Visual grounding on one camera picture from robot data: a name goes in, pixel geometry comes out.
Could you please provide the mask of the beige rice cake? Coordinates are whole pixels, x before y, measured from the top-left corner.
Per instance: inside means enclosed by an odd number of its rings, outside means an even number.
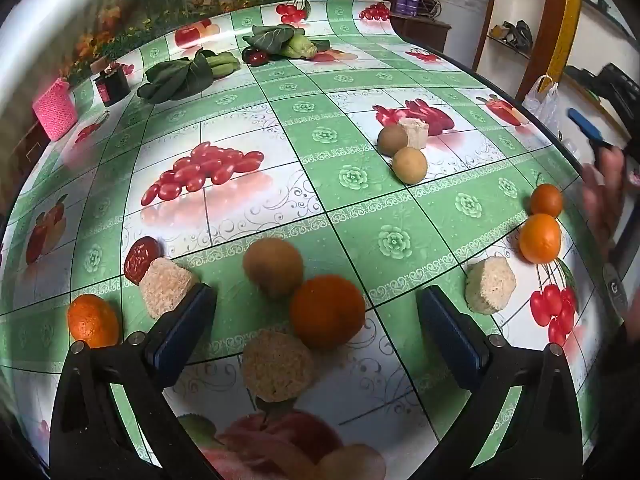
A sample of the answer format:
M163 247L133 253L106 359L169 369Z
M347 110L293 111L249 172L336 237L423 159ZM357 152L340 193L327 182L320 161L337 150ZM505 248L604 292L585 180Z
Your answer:
M516 289L516 278L504 257L488 257L473 264L465 285L465 300L472 312L492 315L502 311Z
M175 310L198 278L172 260L153 260L140 281L139 289L146 312L153 320Z
M297 398L314 381L314 357L297 338L261 330L242 354L244 384L268 403Z

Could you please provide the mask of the small orange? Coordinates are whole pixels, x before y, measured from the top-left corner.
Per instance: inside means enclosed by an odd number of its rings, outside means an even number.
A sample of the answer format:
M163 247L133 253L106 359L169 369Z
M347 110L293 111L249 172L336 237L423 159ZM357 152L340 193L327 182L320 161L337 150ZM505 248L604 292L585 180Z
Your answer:
M73 340L82 340L91 349L111 347L119 342L119 322L113 308L93 294L76 297L66 312Z

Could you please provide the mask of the red jujube date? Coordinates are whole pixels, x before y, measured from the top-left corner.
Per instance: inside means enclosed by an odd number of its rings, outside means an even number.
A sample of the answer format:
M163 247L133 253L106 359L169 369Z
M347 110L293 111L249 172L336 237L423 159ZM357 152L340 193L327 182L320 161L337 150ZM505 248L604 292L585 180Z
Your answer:
M125 278L139 285L144 274L149 269L151 262L163 255L162 246L153 237L145 236L139 238L130 247L124 261Z

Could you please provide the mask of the brown kiwi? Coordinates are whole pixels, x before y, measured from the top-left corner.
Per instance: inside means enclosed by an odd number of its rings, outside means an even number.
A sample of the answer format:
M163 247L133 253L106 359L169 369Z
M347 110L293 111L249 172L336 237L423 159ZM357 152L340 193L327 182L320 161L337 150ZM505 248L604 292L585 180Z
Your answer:
M391 124L383 127L378 134L376 147L388 157L393 157L399 150L408 146L408 134L403 126Z
M299 251L277 237L265 237L250 244L243 256L243 270L271 299L290 296L304 279L304 263Z

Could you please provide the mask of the large orange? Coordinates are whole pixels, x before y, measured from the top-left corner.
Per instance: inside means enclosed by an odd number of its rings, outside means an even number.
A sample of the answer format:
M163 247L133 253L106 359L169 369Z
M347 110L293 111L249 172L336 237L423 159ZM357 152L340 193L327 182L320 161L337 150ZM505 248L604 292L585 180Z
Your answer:
M296 289L288 317L294 333L307 347L330 350L346 344L361 330L366 303L352 282L323 274Z
M533 264L553 261L561 249L559 223L548 214L533 214L520 229L518 246L522 256Z

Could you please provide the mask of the small tangerine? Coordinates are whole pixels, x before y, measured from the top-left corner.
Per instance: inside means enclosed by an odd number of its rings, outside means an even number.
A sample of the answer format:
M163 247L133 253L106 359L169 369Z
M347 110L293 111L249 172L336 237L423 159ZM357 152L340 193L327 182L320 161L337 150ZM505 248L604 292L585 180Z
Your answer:
M550 183L540 184L530 196L529 209L531 214L548 214L558 218L563 211L562 193Z

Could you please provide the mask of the yellow-brown round fruit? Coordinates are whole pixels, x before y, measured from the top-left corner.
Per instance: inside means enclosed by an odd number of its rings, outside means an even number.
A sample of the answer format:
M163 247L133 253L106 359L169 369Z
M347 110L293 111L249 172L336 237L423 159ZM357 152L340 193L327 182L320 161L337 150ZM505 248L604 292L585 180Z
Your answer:
M427 174L427 160L417 148L406 146L393 157L392 169L396 177L405 184L417 184Z

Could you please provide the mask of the white rice cake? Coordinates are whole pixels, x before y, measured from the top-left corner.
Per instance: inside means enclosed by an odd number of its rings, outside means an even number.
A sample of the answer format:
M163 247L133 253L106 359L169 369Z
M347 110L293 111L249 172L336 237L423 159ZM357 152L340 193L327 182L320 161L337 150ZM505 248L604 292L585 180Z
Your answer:
M398 125L404 128L410 148L423 150L426 147L427 139L430 136L428 133L429 124L418 118L404 117L398 120Z

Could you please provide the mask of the white plastic bag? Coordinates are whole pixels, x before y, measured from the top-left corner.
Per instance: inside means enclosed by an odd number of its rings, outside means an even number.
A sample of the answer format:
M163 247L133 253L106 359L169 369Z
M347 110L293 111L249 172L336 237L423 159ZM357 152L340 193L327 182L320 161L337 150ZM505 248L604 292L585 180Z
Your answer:
M548 74L538 77L523 100L523 106L555 136L560 133L559 85Z

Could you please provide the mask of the pink knitted sleeve bottle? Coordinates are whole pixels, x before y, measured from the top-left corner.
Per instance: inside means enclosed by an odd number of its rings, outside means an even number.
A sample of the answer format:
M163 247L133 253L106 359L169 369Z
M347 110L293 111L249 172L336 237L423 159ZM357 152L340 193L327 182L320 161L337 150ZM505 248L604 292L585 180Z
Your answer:
M64 78L55 79L32 103L32 110L51 141L60 140L78 121L68 90L70 84Z

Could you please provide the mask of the small dark jar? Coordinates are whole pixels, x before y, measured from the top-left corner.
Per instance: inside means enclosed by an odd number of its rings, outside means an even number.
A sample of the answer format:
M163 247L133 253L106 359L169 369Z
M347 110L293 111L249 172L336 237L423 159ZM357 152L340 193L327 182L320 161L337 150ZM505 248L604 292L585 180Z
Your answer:
M122 66L117 64L101 70L96 78L96 90L106 107L126 98L130 93L130 87Z

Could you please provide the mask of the green leafy vegetable left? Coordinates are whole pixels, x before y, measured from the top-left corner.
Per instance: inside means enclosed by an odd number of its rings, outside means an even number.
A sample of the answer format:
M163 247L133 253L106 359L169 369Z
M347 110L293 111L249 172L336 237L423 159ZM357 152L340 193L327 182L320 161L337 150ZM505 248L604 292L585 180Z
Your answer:
M138 88L137 96L153 105L183 100L240 68L240 61L230 52L216 54L200 49L193 58L177 58L149 68L145 72L146 83Z

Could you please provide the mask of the green leafy vegetable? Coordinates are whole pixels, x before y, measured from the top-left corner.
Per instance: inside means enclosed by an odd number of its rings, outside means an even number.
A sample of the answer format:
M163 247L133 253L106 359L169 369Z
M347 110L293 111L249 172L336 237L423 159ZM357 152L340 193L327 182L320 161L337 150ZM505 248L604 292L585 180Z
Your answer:
M137 96L153 105L183 100L240 68L240 61L230 52L216 54L200 49L193 58L177 58L149 68L145 72L146 83L138 88Z
M293 60L311 60L318 53L331 49L329 40L310 39L302 28L289 24L254 25L252 33L243 39L250 47L264 51L270 56Z

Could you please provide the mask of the dark red cherry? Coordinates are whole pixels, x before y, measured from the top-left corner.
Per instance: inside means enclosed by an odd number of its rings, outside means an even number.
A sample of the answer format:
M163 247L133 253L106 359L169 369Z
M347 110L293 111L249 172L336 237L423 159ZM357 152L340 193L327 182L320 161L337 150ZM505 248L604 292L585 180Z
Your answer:
M250 67L259 67L269 63L269 55L264 51L255 50L246 57L246 62Z

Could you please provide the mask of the green leafy vegetable right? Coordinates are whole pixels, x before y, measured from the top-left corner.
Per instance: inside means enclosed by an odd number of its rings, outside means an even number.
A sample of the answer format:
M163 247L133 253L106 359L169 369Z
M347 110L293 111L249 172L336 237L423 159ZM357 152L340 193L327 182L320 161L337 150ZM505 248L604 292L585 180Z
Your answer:
M250 47L264 51L270 56L293 60L311 60L318 53L331 49L329 40L310 39L302 28L289 24L254 25L252 33L243 39Z

